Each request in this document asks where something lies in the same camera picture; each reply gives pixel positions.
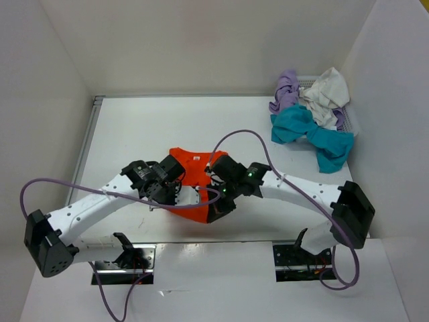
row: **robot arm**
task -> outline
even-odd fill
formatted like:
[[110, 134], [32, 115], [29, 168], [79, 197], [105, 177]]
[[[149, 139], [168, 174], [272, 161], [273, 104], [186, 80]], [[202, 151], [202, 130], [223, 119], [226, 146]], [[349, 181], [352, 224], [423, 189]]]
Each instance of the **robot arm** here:
[[[314, 210], [311, 203], [282, 182], [267, 165], [254, 162], [246, 168], [229, 156], [221, 156], [211, 171], [222, 183], [208, 186], [221, 194], [221, 198], [208, 208], [208, 223], [235, 209], [234, 200], [241, 195], [280, 199]], [[135, 258], [143, 258], [142, 250], [134, 248], [122, 233], [92, 239], [79, 236], [106, 216], [134, 202], [112, 193], [121, 193], [134, 200], [146, 198], [160, 205], [176, 205], [177, 197], [182, 202], [187, 199], [189, 203], [199, 203], [198, 193], [194, 191], [192, 194], [190, 189], [182, 189], [178, 196], [178, 179], [184, 172], [173, 156], [167, 156], [160, 163], [132, 162], [100, 189], [103, 194], [90, 194], [47, 215], [40, 210], [31, 213], [27, 219], [24, 243], [42, 276], [55, 276], [73, 262], [108, 260], [126, 267], [132, 265]], [[363, 247], [374, 209], [357, 184], [346, 182], [344, 186], [335, 186], [285, 177], [332, 214], [355, 248]], [[337, 244], [344, 244], [344, 241], [329, 221], [305, 229], [296, 242], [297, 246], [315, 255]]]

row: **orange shirt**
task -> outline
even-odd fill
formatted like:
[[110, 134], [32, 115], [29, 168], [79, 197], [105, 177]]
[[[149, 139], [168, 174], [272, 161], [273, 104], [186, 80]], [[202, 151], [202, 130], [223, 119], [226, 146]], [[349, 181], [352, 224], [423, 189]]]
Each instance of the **orange shirt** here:
[[[206, 168], [208, 159], [210, 158], [211, 152], [190, 152], [185, 151], [181, 148], [171, 148], [170, 154], [179, 161], [179, 163], [185, 168], [186, 174], [182, 180], [184, 186], [207, 186], [211, 183], [210, 177], [204, 171]], [[223, 151], [217, 151], [212, 159], [212, 163], [217, 160], [220, 156], [227, 156], [228, 154]], [[208, 201], [208, 192], [199, 191], [200, 202], [205, 203]], [[207, 223], [208, 206], [203, 206], [195, 209], [172, 209], [172, 213], [175, 213], [181, 217], [197, 221], [199, 223]]]

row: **clothing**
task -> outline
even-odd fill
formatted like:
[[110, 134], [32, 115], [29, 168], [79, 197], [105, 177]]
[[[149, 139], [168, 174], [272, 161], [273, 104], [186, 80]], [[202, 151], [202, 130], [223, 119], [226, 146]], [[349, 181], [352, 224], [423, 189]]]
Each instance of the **clothing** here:
[[[184, 186], [206, 186], [211, 183], [210, 177], [204, 171], [211, 152], [200, 153], [186, 151], [181, 148], [171, 148], [170, 154], [185, 168], [186, 173], [182, 180], [182, 184]], [[226, 152], [217, 151], [214, 153], [212, 163], [220, 156], [227, 155], [228, 154]], [[206, 190], [200, 190], [198, 193], [200, 195], [201, 203], [208, 202], [208, 192]], [[207, 223], [208, 206], [194, 209], [170, 209], [169, 211], [193, 221]]]
[[268, 105], [271, 113], [277, 115], [284, 109], [295, 105], [298, 102], [299, 87], [300, 83], [296, 78], [296, 71], [293, 69], [283, 71], [275, 88], [275, 102], [270, 102]]
[[290, 143], [307, 136], [307, 140], [316, 147], [317, 163], [323, 173], [339, 171], [353, 147], [352, 133], [317, 126], [312, 113], [298, 104], [284, 109], [279, 115], [271, 115], [271, 123], [271, 140], [275, 143]]
[[344, 124], [344, 121], [346, 120], [346, 117], [344, 116], [343, 108], [338, 107], [337, 109], [333, 109], [332, 112], [336, 117], [336, 123], [335, 123], [336, 129], [340, 131], [343, 129], [343, 124]]
[[334, 67], [324, 72], [309, 89], [301, 90], [300, 98], [317, 125], [326, 129], [338, 121], [332, 110], [344, 107], [350, 101], [346, 81]]

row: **purple wire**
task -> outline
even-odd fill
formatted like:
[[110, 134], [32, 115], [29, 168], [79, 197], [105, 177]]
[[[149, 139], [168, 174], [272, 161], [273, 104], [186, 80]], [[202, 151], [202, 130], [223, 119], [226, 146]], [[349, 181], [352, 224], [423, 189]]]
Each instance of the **purple wire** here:
[[[33, 183], [36, 182], [51, 182], [51, 183], [56, 183], [56, 184], [61, 184], [62, 186], [69, 186], [70, 188], [74, 188], [74, 189], [79, 189], [79, 190], [83, 190], [86, 191], [88, 193], [94, 193], [97, 195], [104, 195], [105, 193], [103, 191], [97, 190], [97, 189], [92, 189], [92, 188], [87, 188], [85, 186], [80, 186], [79, 184], [74, 184], [71, 182], [66, 182], [63, 180], [58, 180], [58, 179], [51, 179], [51, 178], [36, 178], [33, 180], [30, 180], [29, 182], [27, 182], [21, 189], [21, 192], [19, 194], [19, 205], [21, 206], [21, 211], [23, 216], [25, 217], [25, 219], [28, 218], [28, 214], [27, 211], [25, 210], [25, 204], [24, 204], [24, 194], [25, 194], [25, 190], [27, 190], [27, 188], [32, 185]], [[113, 193], [111, 191], [107, 191], [106, 194], [110, 195], [110, 196], [114, 196], [114, 197], [119, 197], [119, 198], [124, 198], [124, 199], [129, 199], [132, 201], [135, 201], [137, 203], [143, 203], [144, 205], [149, 205], [149, 206], [154, 206], [154, 207], [159, 207], [159, 208], [164, 208], [164, 209], [194, 209], [194, 208], [199, 208], [199, 207], [203, 207], [203, 206], [207, 206], [211, 203], [215, 203], [216, 201], [219, 200], [219, 198], [221, 197], [220, 192], [214, 190], [214, 189], [210, 189], [210, 188], [206, 188], [206, 187], [199, 187], [200, 190], [206, 190], [206, 191], [210, 191], [212, 193], [216, 194], [216, 197], [205, 202], [205, 203], [197, 203], [195, 205], [185, 205], [185, 206], [171, 206], [171, 205], [162, 205], [162, 204], [158, 204], [158, 203], [151, 203], [150, 201], [145, 201], [145, 200], [141, 200], [132, 196], [128, 196], [128, 195], [124, 195], [122, 193]], [[122, 320], [119, 320], [112, 312], [107, 300], [106, 300], [106, 296], [103, 290], [103, 286], [101, 284], [101, 279], [99, 276], [99, 273], [97, 272], [97, 269], [95, 268], [94, 264], [92, 262], [88, 262], [88, 264], [91, 266], [91, 268], [94, 271], [94, 275], [95, 275], [95, 279], [97, 280], [97, 284], [99, 286], [99, 290], [100, 290], [100, 294], [101, 294], [101, 298], [103, 300], [103, 303], [106, 307], [107, 312], [109, 312], [110, 316], [112, 317], [112, 319], [115, 322], [124, 322], [125, 318], [127, 317], [127, 308], [128, 308], [128, 300], [129, 297], [131, 295], [131, 291], [133, 290], [134, 286], [137, 285], [138, 282], [140, 282], [140, 280], [142, 280], [143, 278], [145, 278], [148, 274], [145, 274], [143, 276], [141, 276], [140, 278], [138, 278], [129, 288], [128, 293], [127, 293], [127, 298], [125, 299], [125, 307], [124, 307], [124, 312], [123, 312], [123, 318]]]
[[[334, 275], [336, 277], [336, 279], [343, 284], [344, 286], [342, 287], [333, 287], [331, 285], [327, 285], [325, 283], [325, 281], [323, 281], [323, 275], [326, 273], [327, 270], [324, 270], [322, 273], [320, 273], [320, 282], [327, 288], [331, 289], [331, 290], [345, 290], [348, 289], [349, 287], [352, 287], [354, 285], [356, 285], [358, 279], [359, 279], [359, 259], [357, 257], [356, 251], [349, 239], [349, 237], [347, 236], [347, 234], [343, 231], [343, 229], [340, 227], [340, 225], [338, 223], [336, 223], [336, 221], [329, 215], [329, 213], [327, 211], [325, 211], [323, 209], [322, 206], [320, 206], [315, 200], [313, 200], [312, 197], [310, 197], [309, 195], [307, 195], [303, 190], [301, 190], [300, 188], [298, 188], [296, 185], [294, 185], [292, 182], [290, 182], [289, 180], [287, 180], [286, 178], [283, 178], [283, 176], [275, 169], [273, 162], [271, 161], [271, 158], [269, 157], [268, 154], [268, 149], [267, 146], [265, 145], [265, 142], [263, 140], [263, 138], [256, 133], [255, 131], [252, 131], [250, 129], [239, 129], [237, 131], [233, 131], [229, 134], [227, 134], [226, 136], [224, 136], [219, 142], [218, 144], [214, 147], [212, 154], [210, 155], [210, 158], [208, 160], [208, 163], [211, 164], [211, 161], [215, 155], [215, 152], [217, 151], [217, 149], [219, 148], [219, 146], [222, 144], [222, 142], [224, 142], [227, 138], [229, 138], [230, 136], [237, 134], [237, 133], [250, 133], [255, 135], [259, 141], [262, 144], [262, 148], [263, 151], [265, 152], [265, 157], [267, 158], [268, 164], [269, 166], [271, 166], [272, 171], [275, 173], [275, 175], [282, 179], [286, 184], [288, 184], [289, 186], [291, 186], [294, 190], [298, 191], [304, 198], [306, 198], [307, 200], [309, 200], [331, 223], [332, 225], [338, 230], [338, 232], [340, 233], [341, 237], [344, 239], [344, 241], [346, 242], [346, 244], [348, 245], [348, 247], [350, 248], [350, 251], [353, 255], [353, 259], [355, 261], [355, 277], [352, 279], [351, 282], [346, 282], [344, 281], [338, 274], [338, 272], [336, 271], [336, 267], [335, 267], [335, 252], [336, 252], [336, 246], [334, 246], [334, 248], [332, 249], [332, 271], [334, 272]], [[205, 187], [200, 187], [199, 189], [202, 190], [206, 190], [206, 191], [210, 191], [212, 193], [216, 194], [216, 197], [205, 202], [205, 203], [199, 203], [199, 204], [195, 204], [195, 205], [185, 205], [185, 206], [172, 206], [172, 205], [161, 205], [158, 203], [152, 203], [150, 201], [145, 201], [145, 200], [141, 200], [139, 198], [136, 197], [132, 197], [129, 195], [124, 195], [122, 193], [114, 193], [111, 191], [107, 191], [107, 192], [103, 192], [97, 189], [92, 189], [92, 188], [87, 188], [85, 186], [80, 186], [79, 184], [74, 184], [71, 182], [66, 182], [63, 180], [58, 180], [58, 179], [52, 179], [52, 178], [36, 178], [33, 179], [29, 182], [27, 182], [21, 189], [21, 192], [19, 194], [19, 205], [21, 206], [21, 211], [23, 216], [25, 217], [25, 219], [28, 218], [28, 214], [27, 211], [25, 210], [25, 205], [24, 205], [24, 194], [25, 194], [25, 190], [32, 185], [33, 183], [36, 182], [51, 182], [51, 183], [56, 183], [56, 184], [61, 184], [62, 186], [68, 186], [70, 188], [74, 188], [74, 189], [78, 189], [78, 190], [82, 190], [82, 191], [86, 191], [88, 193], [94, 193], [96, 195], [109, 195], [109, 196], [114, 196], [114, 197], [119, 197], [119, 198], [124, 198], [124, 199], [128, 199], [128, 200], [132, 200], [135, 201], [137, 203], [143, 203], [144, 205], [149, 205], [152, 207], [159, 207], [159, 208], [163, 208], [163, 209], [194, 209], [194, 208], [199, 208], [199, 207], [203, 207], [203, 206], [207, 206], [210, 205], [212, 203], [215, 203], [216, 201], [218, 201], [221, 197], [220, 192], [214, 190], [214, 189], [210, 189], [210, 188], [205, 188]], [[115, 320], [115, 322], [124, 322], [125, 318], [127, 317], [127, 308], [128, 308], [128, 300], [129, 297], [131, 295], [131, 291], [133, 290], [134, 286], [137, 285], [143, 278], [145, 278], [147, 275], [149, 274], [144, 274], [143, 276], [140, 276], [129, 288], [128, 293], [127, 293], [127, 297], [125, 299], [125, 308], [124, 308], [124, 314], [123, 314], [123, 318], [122, 320], [119, 320], [118, 318], [116, 318], [116, 316], [113, 314], [109, 304], [107, 303], [106, 300], [106, 296], [103, 290], [103, 286], [101, 284], [101, 280], [100, 280], [100, 276], [99, 273], [97, 272], [97, 269], [95, 268], [94, 264], [92, 262], [88, 262], [89, 265], [91, 266], [91, 268], [94, 271], [94, 275], [95, 275], [95, 279], [97, 280], [97, 284], [99, 286], [99, 290], [100, 290], [100, 294], [101, 294], [101, 298], [103, 300], [103, 303], [106, 307], [106, 310], [109, 312], [110, 316], [112, 316], [112, 319]]]
[[27, 219], [28, 214], [27, 211], [25, 210], [24, 207], [24, 194], [25, 194], [25, 190], [27, 190], [27, 188], [29, 186], [31, 186], [33, 183], [36, 182], [51, 182], [51, 183], [56, 183], [56, 184], [61, 184], [62, 186], [69, 186], [70, 188], [74, 188], [74, 189], [79, 189], [82, 191], [86, 191], [88, 193], [94, 193], [97, 195], [109, 195], [109, 196], [114, 196], [114, 197], [119, 197], [119, 198], [124, 198], [124, 199], [128, 199], [128, 200], [132, 200], [135, 201], [136, 203], [143, 203], [144, 205], [149, 205], [152, 207], [159, 207], [159, 208], [163, 208], [163, 209], [194, 209], [194, 208], [199, 208], [199, 207], [203, 207], [203, 206], [207, 206], [210, 205], [212, 203], [215, 203], [216, 201], [219, 200], [219, 198], [221, 197], [220, 192], [211, 189], [211, 188], [206, 188], [206, 187], [202, 187], [200, 186], [199, 189], [200, 190], [206, 190], [206, 191], [210, 191], [211, 193], [215, 193], [216, 197], [205, 202], [205, 203], [197, 203], [195, 205], [183, 205], [183, 206], [173, 206], [173, 205], [162, 205], [159, 203], [152, 203], [150, 201], [146, 201], [146, 200], [141, 200], [137, 197], [132, 197], [129, 195], [124, 195], [122, 193], [114, 193], [112, 191], [106, 191], [103, 192], [101, 190], [97, 190], [97, 189], [92, 189], [92, 188], [87, 188], [85, 186], [80, 186], [79, 184], [74, 184], [71, 182], [67, 182], [67, 181], [63, 181], [63, 180], [58, 180], [58, 179], [51, 179], [51, 178], [36, 178], [33, 180], [30, 180], [29, 182], [27, 182], [21, 189], [21, 193], [19, 194], [19, 205], [21, 206], [21, 211], [24, 215], [24, 217]]
[[127, 318], [127, 309], [128, 309], [128, 300], [129, 300], [129, 297], [131, 296], [131, 292], [132, 292], [132, 290], [133, 290], [133, 288], [134, 288], [134, 286], [135, 285], [137, 285], [137, 284], [139, 284], [139, 282], [141, 281], [141, 280], [143, 280], [146, 276], [149, 276], [149, 275], [151, 275], [150, 273], [146, 273], [146, 274], [143, 274], [142, 276], [140, 276], [132, 285], [131, 285], [131, 287], [129, 288], [129, 290], [128, 290], [128, 293], [127, 293], [127, 297], [125, 298], [125, 307], [124, 307], [124, 310], [123, 310], [123, 318], [120, 320], [120, 319], [118, 319], [116, 316], [115, 316], [115, 314], [113, 314], [113, 312], [112, 312], [112, 310], [111, 310], [111, 308], [110, 308], [110, 306], [109, 306], [109, 304], [108, 304], [108, 302], [107, 302], [107, 299], [106, 299], [106, 294], [105, 294], [105, 292], [104, 292], [104, 290], [103, 290], [103, 285], [101, 284], [101, 279], [100, 279], [100, 275], [99, 275], [99, 273], [97, 272], [97, 269], [95, 268], [95, 266], [94, 266], [94, 264], [93, 263], [91, 263], [91, 262], [88, 262], [89, 264], [90, 264], [90, 266], [91, 266], [91, 268], [93, 269], [93, 271], [94, 271], [94, 276], [95, 276], [95, 279], [97, 280], [97, 284], [99, 285], [99, 290], [100, 290], [100, 294], [101, 294], [101, 298], [102, 298], [102, 300], [103, 300], [103, 303], [104, 303], [104, 305], [105, 305], [105, 307], [106, 307], [106, 310], [107, 310], [107, 312], [109, 312], [109, 314], [110, 314], [110, 316], [112, 317], [112, 319], [113, 320], [115, 320], [115, 322], [124, 322], [125, 321], [125, 319]]
[[345, 241], [345, 243], [347, 244], [347, 246], [350, 248], [351, 254], [353, 256], [353, 260], [355, 262], [355, 276], [353, 277], [352, 281], [347, 282], [345, 280], [343, 280], [337, 270], [336, 270], [336, 266], [335, 266], [335, 252], [336, 252], [336, 246], [334, 246], [334, 248], [332, 249], [332, 271], [334, 272], [334, 275], [336, 277], [336, 279], [343, 285], [341, 287], [334, 287], [331, 285], [327, 285], [327, 283], [325, 283], [325, 281], [323, 281], [323, 275], [326, 273], [327, 270], [324, 270], [321, 274], [320, 274], [320, 282], [322, 283], [323, 286], [329, 288], [330, 290], [346, 290], [349, 287], [352, 287], [354, 285], [356, 285], [357, 281], [359, 280], [359, 275], [360, 275], [360, 264], [359, 264], [359, 259], [357, 257], [355, 248], [353, 247], [353, 244], [350, 240], [350, 238], [347, 236], [347, 234], [344, 232], [344, 230], [341, 228], [341, 226], [332, 218], [331, 215], [329, 215], [329, 213], [323, 209], [323, 207], [321, 205], [318, 204], [317, 201], [315, 201], [312, 197], [310, 197], [309, 195], [307, 195], [302, 189], [300, 189], [299, 187], [297, 187], [296, 185], [294, 185], [292, 182], [290, 182], [288, 179], [284, 178], [274, 167], [273, 162], [271, 161], [271, 158], [269, 157], [269, 153], [268, 153], [268, 149], [267, 146], [263, 140], [263, 138], [256, 133], [255, 131], [252, 131], [251, 129], [239, 129], [237, 131], [233, 131], [229, 134], [227, 134], [226, 136], [224, 136], [219, 142], [218, 144], [214, 147], [212, 154], [210, 155], [210, 158], [208, 159], [208, 163], [211, 165], [211, 161], [215, 155], [215, 152], [217, 151], [217, 149], [219, 148], [219, 146], [222, 144], [222, 142], [224, 142], [227, 138], [229, 138], [230, 136], [233, 136], [234, 134], [237, 133], [250, 133], [253, 134], [254, 136], [256, 136], [259, 141], [262, 144], [262, 148], [263, 151], [265, 152], [265, 157], [267, 158], [268, 164], [271, 167], [272, 171], [275, 173], [275, 175], [282, 179], [286, 184], [288, 184], [289, 186], [291, 186], [295, 191], [297, 191], [298, 193], [300, 193], [304, 198], [306, 198], [308, 201], [310, 201], [331, 223], [332, 225], [335, 227], [335, 229], [340, 233], [341, 237], [343, 238], [343, 240]]

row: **purple cable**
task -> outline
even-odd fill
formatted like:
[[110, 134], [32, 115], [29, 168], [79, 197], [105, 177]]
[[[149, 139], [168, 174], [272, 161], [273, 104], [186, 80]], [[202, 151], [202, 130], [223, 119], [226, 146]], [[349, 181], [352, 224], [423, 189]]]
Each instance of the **purple cable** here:
[[97, 272], [97, 269], [95, 268], [95, 266], [94, 266], [94, 264], [93, 263], [91, 263], [91, 262], [88, 262], [89, 264], [90, 264], [90, 266], [91, 266], [91, 268], [93, 269], [93, 271], [94, 271], [94, 276], [95, 276], [95, 279], [97, 280], [97, 284], [99, 285], [99, 290], [100, 290], [100, 294], [101, 294], [101, 298], [102, 298], [102, 300], [103, 300], [103, 303], [104, 303], [104, 305], [105, 305], [105, 307], [106, 307], [106, 310], [107, 310], [107, 312], [109, 312], [109, 314], [110, 314], [110, 316], [112, 317], [112, 319], [113, 320], [115, 320], [115, 322], [124, 322], [125, 321], [125, 319], [127, 318], [127, 309], [128, 309], [128, 300], [129, 300], [129, 297], [130, 297], [130, 295], [131, 295], [131, 291], [133, 290], [133, 288], [134, 288], [134, 286], [135, 285], [137, 285], [137, 284], [139, 284], [139, 282], [141, 281], [141, 280], [143, 280], [146, 276], [149, 276], [149, 275], [151, 275], [150, 273], [146, 273], [146, 274], [143, 274], [142, 276], [140, 276], [132, 285], [131, 285], [131, 287], [129, 288], [129, 290], [128, 290], [128, 293], [127, 293], [127, 297], [125, 298], [125, 307], [124, 307], [124, 310], [123, 310], [123, 318], [120, 320], [120, 319], [118, 319], [116, 316], [115, 316], [115, 314], [113, 314], [113, 312], [112, 312], [112, 310], [111, 310], [111, 308], [110, 308], [110, 306], [109, 306], [109, 304], [107, 303], [107, 299], [106, 299], [106, 294], [105, 294], [105, 292], [104, 292], [104, 290], [103, 290], [103, 285], [101, 284], [101, 279], [100, 279], [100, 275], [99, 275], [99, 273]]
[[83, 191], [86, 191], [88, 193], [94, 193], [96, 195], [109, 195], [109, 196], [124, 198], [124, 199], [135, 201], [136, 203], [143, 203], [144, 205], [148, 205], [148, 206], [152, 206], [152, 207], [159, 207], [159, 208], [163, 208], [163, 209], [193, 209], [193, 208], [199, 208], [199, 207], [203, 207], [203, 206], [207, 206], [207, 205], [210, 205], [212, 203], [215, 203], [221, 197], [220, 192], [218, 192], [218, 191], [216, 191], [214, 189], [211, 189], [211, 188], [205, 188], [205, 187], [200, 186], [199, 187], [200, 190], [207, 190], [207, 191], [210, 191], [211, 193], [215, 193], [216, 197], [213, 198], [213, 199], [211, 199], [211, 200], [209, 200], [209, 201], [207, 201], [207, 202], [205, 202], [205, 203], [197, 203], [195, 205], [184, 205], [184, 206], [161, 205], [159, 203], [152, 203], [150, 201], [141, 200], [139, 198], [132, 197], [132, 196], [129, 196], [129, 195], [124, 195], [122, 193], [114, 193], [112, 191], [103, 192], [101, 190], [87, 188], [85, 186], [80, 186], [78, 184], [74, 184], [74, 183], [71, 183], [71, 182], [66, 182], [66, 181], [63, 181], [63, 180], [51, 179], [51, 178], [36, 178], [36, 179], [30, 180], [29, 182], [27, 182], [22, 187], [21, 193], [19, 194], [19, 205], [21, 206], [21, 211], [22, 211], [22, 213], [23, 213], [23, 215], [24, 215], [24, 217], [26, 219], [28, 217], [28, 214], [27, 214], [27, 211], [25, 211], [25, 207], [24, 207], [24, 193], [25, 193], [25, 190], [27, 190], [27, 188], [29, 186], [31, 186], [33, 183], [36, 183], [36, 182], [51, 182], [51, 183], [61, 184], [62, 186], [69, 186], [70, 188], [83, 190]]
[[[263, 138], [256, 133], [255, 131], [252, 131], [251, 129], [239, 129], [237, 131], [233, 131], [229, 134], [227, 134], [226, 136], [224, 136], [219, 142], [218, 144], [214, 147], [212, 154], [210, 155], [210, 158], [208, 160], [208, 163], [211, 164], [211, 161], [215, 155], [215, 152], [217, 151], [217, 149], [219, 148], [219, 146], [222, 144], [222, 142], [224, 142], [227, 138], [229, 138], [230, 136], [237, 134], [237, 133], [250, 133], [253, 134], [254, 136], [256, 136], [259, 141], [262, 144], [262, 148], [263, 151], [265, 152], [265, 157], [267, 158], [268, 164], [269, 166], [271, 166], [272, 171], [275, 173], [275, 175], [282, 179], [286, 184], [288, 184], [289, 186], [291, 186], [293, 189], [295, 189], [296, 191], [298, 191], [304, 198], [308, 199], [326, 218], [328, 218], [328, 220], [332, 223], [332, 225], [338, 230], [338, 232], [340, 233], [341, 237], [345, 240], [346, 244], [348, 245], [348, 247], [350, 248], [350, 251], [352, 253], [353, 259], [355, 261], [355, 277], [352, 279], [351, 282], [346, 282], [344, 281], [339, 275], [338, 272], [336, 271], [336, 267], [335, 267], [335, 251], [336, 251], [336, 246], [334, 246], [334, 248], [332, 249], [332, 271], [334, 272], [334, 275], [336, 277], [336, 279], [343, 284], [344, 286], [342, 287], [333, 287], [330, 285], [327, 285], [325, 283], [325, 281], [323, 281], [322, 277], [324, 275], [324, 273], [326, 273], [327, 270], [324, 270], [322, 273], [320, 273], [320, 282], [327, 288], [331, 289], [331, 290], [345, 290], [348, 289], [349, 287], [352, 287], [354, 285], [356, 285], [358, 279], [359, 279], [359, 259], [357, 257], [356, 251], [349, 239], [349, 237], [347, 236], [347, 234], [343, 231], [343, 229], [340, 227], [340, 225], [338, 223], [336, 223], [336, 221], [328, 214], [327, 211], [325, 211], [322, 206], [320, 206], [316, 201], [313, 200], [312, 197], [310, 197], [309, 195], [307, 195], [303, 190], [301, 190], [300, 188], [298, 188], [296, 185], [294, 185], [292, 182], [290, 182], [289, 180], [287, 180], [286, 178], [283, 178], [282, 175], [275, 169], [273, 162], [271, 161], [271, 158], [269, 157], [268, 154], [268, 149], [267, 146], [265, 145], [265, 142], [263, 140]], [[185, 205], [185, 206], [171, 206], [171, 205], [161, 205], [158, 203], [151, 203], [150, 201], [145, 201], [145, 200], [141, 200], [132, 196], [128, 196], [128, 195], [124, 195], [122, 193], [113, 193], [111, 191], [107, 191], [106, 193], [97, 189], [92, 189], [92, 188], [87, 188], [85, 186], [80, 186], [78, 184], [74, 184], [74, 183], [70, 183], [70, 182], [66, 182], [63, 180], [57, 180], [57, 179], [51, 179], [51, 178], [36, 178], [33, 179], [29, 182], [27, 182], [21, 189], [21, 193], [19, 194], [19, 205], [21, 206], [21, 211], [23, 216], [25, 217], [25, 219], [28, 218], [28, 214], [27, 211], [25, 210], [25, 205], [24, 205], [24, 194], [25, 194], [25, 190], [33, 183], [36, 182], [51, 182], [51, 183], [56, 183], [56, 184], [61, 184], [62, 186], [68, 186], [70, 188], [74, 188], [74, 189], [78, 189], [78, 190], [82, 190], [82, 191], [86, 191], [88, 193], [94, 193], [97, 195], [104, 195], [107, 194], [109, 196], [114, 196], [114, 197], [119, 197], [119, 198], [124, 198], [124, 199], [129, 199], [132, 201], [135, 201], [137, 203], [143, 203], [144, 205], [149, 205], [152, 207], [160, 207], [163, 209], [193, 209], [193, 208], [199, 208], [199, 207], [203, 207], [203, 206], [207, 206], [211, 203], [215, 203], [216, 201], [219, 200], [219, 198], [221, 197], [220, 192], [214, 190], [214, 189], [210, 189], [210, 188], [204, 188], [204, 187], [200, 187], [200, 189], [202, 190], [207, 190], [210, 191], [212, 193], [216, 194], [216, 197], [205, 202], [205, 203], [199, 203], [196, 205]], [[103, 303], [106, 307], [106, 310], [109, 312], [110, 316], [112, 317], [113, 320], [115, 320], [115, 322], [124, 322], [125, 318], [127, 317], [127, 308], [128, 308], [128, 300], [129, 297], [131, 295], [131, 291], [133, 290], [134, 286], [137, 285], [137, 283], [139, 283], [143, 278], [145, 278], [147, 276], [147, 274], [140, 276], [129, 288], [128, 293], [127, 293], [127, 297], [125, 299], [125, 308], [124, 308], [124, 314], [123, 314], [123, 318], [122, 320], [119, 320], [118, 318], [116, 318], [116, 316], [113, 314], [109, 304], [107, 303], [106, 300], [106, 296], [103, 290], [103, 286], [101, 284], [101, 280], [100, 280], [100, 276], [99, 273], [97, 272], [97, 269], [95, 268], [94, 264], [91, 262], [88, 262], [91, 266], [91, 268], [94, 271], [94, 275], [95, 275], [95, 279], [97, 280], [97, 284], [99, 286], [99, 290], [100, 290], [100, 294], [101, 294], [101, 298], [103, 300]]]
[[[28, 218], [28, 214], [27, 211], [25, 210], [25, 205], [24, 205], [24, 194], [25, 194], [25, 190], [32, 185], [33, 183], [36, 182], [51, 182], [51, 183], [56, 183], [56, 184], [61, 184], [62, 186], [69, 186], [70, 188], [74, 188], [74, 189], [79, 189], [79, 190], [83, 190], [86, 191], [88, 193], [94, 193], [97, 195], [104, 195], [105, 193], [103, 191], [97, 190], [97, 189], [92, 189], [92, 188], [87, 188], [85, 186], [80, 186], [78, 184], [74, 184], [74, 183], [70, 183], [70, 182], [66, 182], [63, 180], [57, 180], [57, 179], [51, 179], [51, 178], [36, 178], [33, 179], [29, 182], [27, 182], [21, 189], [21, 193], [19, 194], [19, 205], [21, 206], [21, 211], [23, 216], [25, 217], [25, 219]], [[215, 203], [216, 201], [219, 200], [219, 198], [221, 197], [220, 192], [214, 190], [214, 189], [210, 189], [210, 188], [205, 188], [205, 187], [199, 187], [200, 190], [206, 190], [206, 191], [210, 191], [212, 193], [216, 194], [216, 197], [205, 202], [205, 203], [197, 203], [195, 205], [185, 205], [185, 206], [171, 206], [171, 205], [161, 205], [158, 203], [151, 203], [150, 201], [145, 201], [145, 200], [141, 200], [132, 196], [128, 196], [128, 195], [124, 195], [122, 193], [113, 193], [110, 191], [107, 191], [106, 194], [110, 195], [110, 196], [114, 196], [114, 197], [119, 197], [119, 198], [124, 198], [124, 199], [129, 199], [132, 201], [135, 201], [137, 203], [143, 203], [144, 205], [149, 205], [149, 206], [154, 206], [154, 207], [160, 207], [160, 208], [164, 208], [164, 209], [193, 209], [193, 208], [199, 208], [199, 207], [203, 207], [203, 206], [207, 206], [211, 203]], [[131, 291], [133, 290], [134, 286], [137, 285], [138, 282], [140, 282], [143, 278], [145, 278], [147, 275], [150, 274], [145, 274], [143, 276], [140, 276], [129, 288], [128, 293], [127, 293], [127, 298], [125, 299], [125, 307], [124, 307], [124, 312], [123, 312], [123, 318], [122, 320], [119, 320], [112, 312], [109, 304], [107, 303], [106, 300], [106, 296], [103, 290], [103, 286], [101, 284], [101, 280], [100, 280], [100, 276], [99, 273], [97, 272], [97, 269], [95, 268], [94, 264], [91, 262], [88, 262], [88, 264], [91, 266], [91, 268], [94, 271], [94, 275], [95, 275], [95, 279], [97, 280], [97, 284], [99, 286], [100, 289], [100, 294], [101, 294], [101, 298], [103, 300], [103, 303], [106, 307], [107, 312], [109, 312], [110, 316], [112, 317], [112, 319], [115, 322], [124, 322], [125, 318], [127, 317], [127, 308], [128, 308], [128, 300], [129, 297], [131, 295]]]
[[224, 142], [227, 138], [229, 138], [230, 136], [233, 136], [234, 134], [237, 133], [250, 133], [253, 134], [254, 136], [256, 136], [259, 141], [262, 144], [262, 148], [263, 151], [265, 152], [265, 157], [267, 158], [268, 164], [271, 167], [272, 171], [275, 173], [275, 175], [279, 178], [282, 179], [286, 184], [288, 184], [289, 186], [291, 186], [295, 191], [297, 191], [298, 193], [300, 193], [304, 198], [306, 198], [308, 201], [310, 201], [331, 223], [332, 225], [335, 227], [335, 229], [340, 233], [341, 237], [343, 238], [343, 240], [345, 241], [345, 243], [347, 244], [347, 246], [350, 248], [351, 254], [353, 256], [353, 260], [355, 262], [355, 276], [353, 277], [352, 281], [347, 282], [345, 280], [343, 280], [337, 270], [336, 270], [336, 266], [335, 266], [335, 252], [336, 252], [336, 246], [333, 247], [332, 249], [332, 271], [334, 272], [334, 275], [336, 277], [336, 279], [343, 285], [342, 287], [333, 287], [331, 285], [327, 285], [325, 283], [325, 281], [323, 281], [323, 275], [327, 270], [324, 270], [321, 274], [320, 274], [320, 282], [322, 283], [323, 286], [329, 288], [330, 290], [346, 290], [349, 287], [352, 287], [354, 285], [356, 285], [358, 279], [359, 279], [359, 274], [360, 274], [360, 265], [359, 265], [359, 259], [357, 257], [356, 251], [353, 247], [353, 244], [351, 243], [350, 238], [347, 236], [347, 234], [344, 232], [344, 230], [341, 228], [341, 226], [332, 218], [331, 215], [329, 215], [329, 213], [323, 209], [322, 206], [320, 206], [317, 201], [315, 201], [312, 197], [310, 197], [309, 195], [307, 195], [303, 190], [301, 190], [300, 188], [298, 188], [296, 185], [294, 185], [292, 182], [290, 182], [288, 179], [284, 178], [274, 167], [273, 162], [271, 161], [271, 158], [269, 157], [268, 154], [268, 149], [267, 146], [263, 140], [263, 138], [256, 133], [255, 131], [252, 131], [251, 129], [239, 129], [237, 131], [233, 131], [229, 134], [227, 134], [226, 136], [224, 136], [219, 142], [218, 144], [214, 147], [212, 154], [210, 155], [210, 158], [208, 159], [208, 163], [211, 165], [211, 161], [213, 159], [213, 156], [215, 155], [215, 152], [217, 151], [217, 149], [219, 148], [219, 146], [222, 144], [222, 142]]

